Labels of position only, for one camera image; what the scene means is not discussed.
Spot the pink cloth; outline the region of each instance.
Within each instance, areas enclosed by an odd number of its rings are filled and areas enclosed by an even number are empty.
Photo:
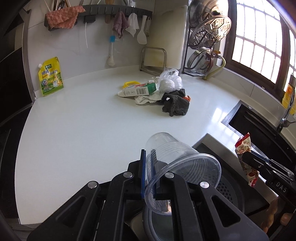
[[[62,8],[46,14],[50,28],[73,28],[78,13],[85,12],[82,6]]]
[[[115,16],[112,29],[118,33],[118,38],[121,39],[123,36],[123,31],[129,27],[129,24],[122,11],[118,12]]]

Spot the window frame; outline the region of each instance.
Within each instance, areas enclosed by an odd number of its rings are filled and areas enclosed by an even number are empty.
[[[237,2],[236,0],[228,0],[228,17],[230,17],[232,25],[231,29],[226,36],[225,49],[223,57],[226,60],[225,67],[232,70],[239,75],[251,80],[255,84],[259,85],[262,89],[268,91],[279,101],[282,101],[284,92],[285,80],[288,76],[289,70],[289,60],[290,60],[290,34],[289,27],[285,24],[282,16],[280,15],[280,22],[282,27],[282,53],[281,53],[281,63],[279,67],[279,74],[274,84],[271,80],[263,76],[262,74],[256,72],[255,70],[236,62],[232,59],[234,44],[237,31]]]

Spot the countertop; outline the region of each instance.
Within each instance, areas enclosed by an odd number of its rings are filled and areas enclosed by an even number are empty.
[[[138,66],[106,69],[66,79],[64,89],[36,99],[15,167],[21,224],[43,222],[89,181],[107,182],[126,171],[157,132],[168,132],[190,146],[209,134],[235,155],[239,136],[221,120],[238,103],[236,96],[184,75],[191,97],[185,116],[170,117],[161,105],[136,105],[133,98],[118,97],[124,82],[144,83],[151,77]],[[236,160],[233,166],[239,172]]]

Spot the transparent plastic cup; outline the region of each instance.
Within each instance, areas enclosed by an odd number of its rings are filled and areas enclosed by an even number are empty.
[[[169,133],[156,133],[146,143],[146,205],[163,215],[171,215],[169,200],[155,200],[154,192],[159,179],[167,172],[173,172],[185,181],[198,184],[206,181],[217,187],[221,177],[221,166],[212,155],[199,153],[192,147],[178,141]]]

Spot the silver screw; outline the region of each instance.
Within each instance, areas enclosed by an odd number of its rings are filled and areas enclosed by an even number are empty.
[[[97,183],[96,183],[95,181],[91,181],[91,182],[89,182],[89,183],[87,184],[87,186],[88,186],[89,188],[96,188],[96,187],[97,187]]]
[[[201,186],[202,188],[208,188],[210,185],[209,185],[207,182],[201,182],[201,183],[200,183],[200,186]]]
[[[172,172],[167,172],[166,174],[165,174],[165,177],[166,178],[173,178],[175,175],[172,173]]]
[[[123,174],[123,176],[124,176],[125,178],[130,178],[130,177],[133,176],[133,174],[132,174],[131,172],[125,172],[125,173]]]

